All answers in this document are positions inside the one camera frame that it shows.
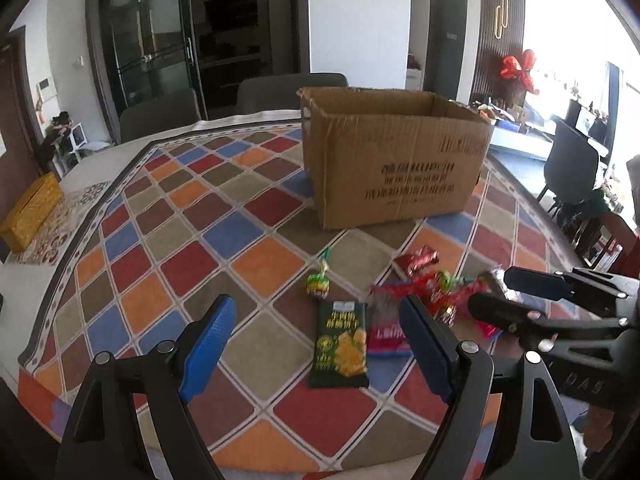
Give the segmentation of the person right hand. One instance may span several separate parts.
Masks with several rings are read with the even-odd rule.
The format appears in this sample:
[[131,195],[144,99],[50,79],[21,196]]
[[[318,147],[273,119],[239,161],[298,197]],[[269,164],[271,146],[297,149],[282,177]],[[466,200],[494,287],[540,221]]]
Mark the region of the person right hand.
[[616,445],[620,432],[625,427],[626,418],[607,408],[590,405],[586,417],[584,442],[587,450],[593,453],[605,452]]

